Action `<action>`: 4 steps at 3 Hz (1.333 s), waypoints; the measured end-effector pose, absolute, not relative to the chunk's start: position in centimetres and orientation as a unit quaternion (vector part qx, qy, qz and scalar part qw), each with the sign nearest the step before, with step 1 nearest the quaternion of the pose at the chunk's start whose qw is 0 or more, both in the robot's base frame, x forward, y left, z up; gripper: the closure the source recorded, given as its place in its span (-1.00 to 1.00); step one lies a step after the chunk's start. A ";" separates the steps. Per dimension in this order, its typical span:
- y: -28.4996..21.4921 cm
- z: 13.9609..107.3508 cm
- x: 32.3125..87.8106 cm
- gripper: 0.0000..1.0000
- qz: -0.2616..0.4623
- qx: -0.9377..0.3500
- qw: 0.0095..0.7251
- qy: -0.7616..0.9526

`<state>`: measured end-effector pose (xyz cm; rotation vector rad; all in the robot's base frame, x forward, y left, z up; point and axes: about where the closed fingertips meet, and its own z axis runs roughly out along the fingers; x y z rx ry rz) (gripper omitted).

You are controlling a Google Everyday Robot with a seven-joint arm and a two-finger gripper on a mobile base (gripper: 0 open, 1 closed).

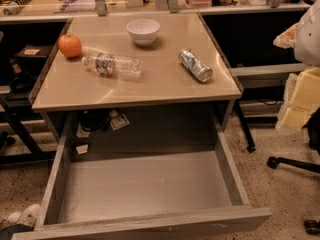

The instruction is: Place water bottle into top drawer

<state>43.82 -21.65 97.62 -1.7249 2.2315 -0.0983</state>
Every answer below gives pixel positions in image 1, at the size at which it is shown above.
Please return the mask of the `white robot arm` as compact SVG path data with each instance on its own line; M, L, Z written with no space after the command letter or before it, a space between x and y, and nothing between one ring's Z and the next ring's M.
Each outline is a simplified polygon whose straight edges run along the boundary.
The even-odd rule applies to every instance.
M300 21L278 35L273 44L294 49L294 57L307 65L301 73L290 73L276 129L281 133L299 131L320 108L320 0Z

